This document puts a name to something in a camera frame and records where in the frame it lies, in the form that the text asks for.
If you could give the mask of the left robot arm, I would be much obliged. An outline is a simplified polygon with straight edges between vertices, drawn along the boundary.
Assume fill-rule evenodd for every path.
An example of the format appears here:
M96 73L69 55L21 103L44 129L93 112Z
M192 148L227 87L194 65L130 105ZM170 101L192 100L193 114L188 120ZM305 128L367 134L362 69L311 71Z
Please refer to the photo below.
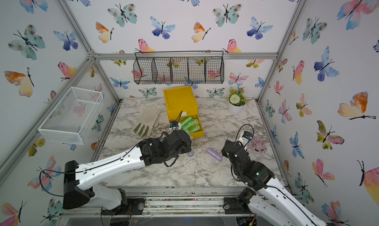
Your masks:
M146 138L131 149L103 160L78 164L65 164L63 209L82 206L101 206L106 210L127 207L123 190L113 190L100 185L101 181L118 174L144 168L152 164L164 164L179 155L191 152L191 137L183 130L171 134L163 132L158 138Z

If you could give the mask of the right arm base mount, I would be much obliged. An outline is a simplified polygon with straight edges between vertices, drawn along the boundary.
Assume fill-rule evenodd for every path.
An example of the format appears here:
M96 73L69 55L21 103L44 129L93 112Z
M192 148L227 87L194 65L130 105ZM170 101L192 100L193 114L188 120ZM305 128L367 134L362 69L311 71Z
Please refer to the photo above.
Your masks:
M237 197L225 197L223 204L225 214L250 214L248 204L254 196L256 193L252 189L245 188Z

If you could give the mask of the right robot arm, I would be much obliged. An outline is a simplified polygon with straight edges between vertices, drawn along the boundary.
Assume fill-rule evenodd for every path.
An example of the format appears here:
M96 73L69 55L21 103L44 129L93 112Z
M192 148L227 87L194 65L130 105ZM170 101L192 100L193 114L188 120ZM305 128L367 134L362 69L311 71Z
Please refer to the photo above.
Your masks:
M232 176L246 186L237 197L240 208L273 226L327 225L290 194L264 164L251 160L241 141L227 140L222 154L231 163Z

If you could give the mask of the yellow drawer cabinet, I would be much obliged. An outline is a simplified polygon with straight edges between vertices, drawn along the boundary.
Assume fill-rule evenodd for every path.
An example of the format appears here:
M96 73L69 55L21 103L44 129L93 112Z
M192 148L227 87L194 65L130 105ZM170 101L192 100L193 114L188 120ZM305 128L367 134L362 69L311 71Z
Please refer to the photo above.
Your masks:
M191 132L196 125L199 126L198 130L190 134L191 139L196 139L204 136L204 130L198 115L198 105L190 86L180 88L172 88L163 91L166 110L169 122L177 121L183 122L186 117L192 117L198 121L193 127L189 129Z

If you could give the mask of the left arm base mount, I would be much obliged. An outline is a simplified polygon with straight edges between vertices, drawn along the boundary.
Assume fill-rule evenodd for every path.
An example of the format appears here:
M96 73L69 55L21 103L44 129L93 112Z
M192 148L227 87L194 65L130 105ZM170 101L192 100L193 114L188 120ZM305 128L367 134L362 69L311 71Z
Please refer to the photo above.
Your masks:
M106 216L142 215L145 202L146 200L144 198L127 197L126 194L122 192L121 205L112 210L101 210L101 213Z

